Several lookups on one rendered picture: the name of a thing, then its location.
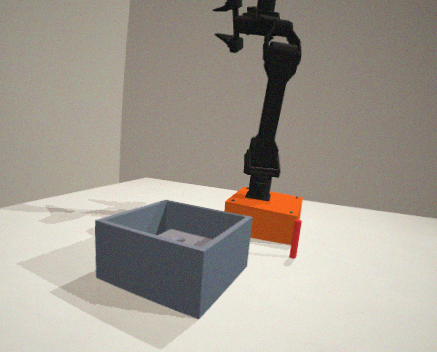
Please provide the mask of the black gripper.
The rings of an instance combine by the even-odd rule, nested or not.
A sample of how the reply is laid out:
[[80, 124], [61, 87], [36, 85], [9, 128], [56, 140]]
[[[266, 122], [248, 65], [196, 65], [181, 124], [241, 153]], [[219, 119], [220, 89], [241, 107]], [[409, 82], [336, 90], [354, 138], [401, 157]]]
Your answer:
[[233, 35], [229, 34], [214, 34], [219, 39], [224, 41], [230, 52], [235, 53], [243, 48], [243, 38], [239, 37], [240, 34], [253, 35], [251, 32], [251, 24], [253, 17], [239, 15], [239, 8], [242, 6], [242, 0], [227, 0], [225, 6], [212, 9], [212, 11], [228, 11], [232, 9], [233, 12]]

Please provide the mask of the red peg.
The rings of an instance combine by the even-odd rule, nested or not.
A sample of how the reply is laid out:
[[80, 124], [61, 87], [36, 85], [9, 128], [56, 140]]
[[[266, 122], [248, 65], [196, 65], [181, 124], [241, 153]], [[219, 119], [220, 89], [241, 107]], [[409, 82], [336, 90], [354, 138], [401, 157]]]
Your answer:
[[292, 234], [292, 241], [291, 241], [290, 255], [289, 255], [289, 257], [292, 259], [296, 259], [297, 256], [300, 228], [301, 228], [301, 220], [295, 220], [294, 232]]

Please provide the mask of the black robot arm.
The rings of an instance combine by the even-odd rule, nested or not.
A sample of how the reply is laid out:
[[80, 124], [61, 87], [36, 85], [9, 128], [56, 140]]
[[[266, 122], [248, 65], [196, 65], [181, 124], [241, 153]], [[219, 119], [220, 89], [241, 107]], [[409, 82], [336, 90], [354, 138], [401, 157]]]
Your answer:
[[[271, 200], [272, 177], [279, 178], [280, 174], [278, 148], [274, 138], [284, 91], [300, 65], [302, 54], [293, 23], [280, 19], [279, 12], [274, 12], [275, 5], [276, 0], [258, 0], [257, 7], [247, 7], [247, 12], [243, 13], [243, 16], [253, 17], [252, 34], [265, 36], [263, 61], [268, 76], [259, 132], [252, 137], [250, 147], [244, 154], [243, 173], [251, 175], [245, 198], [268, 202]], [[273, 36], [284, 36], [289, 44], [271, 41]]]

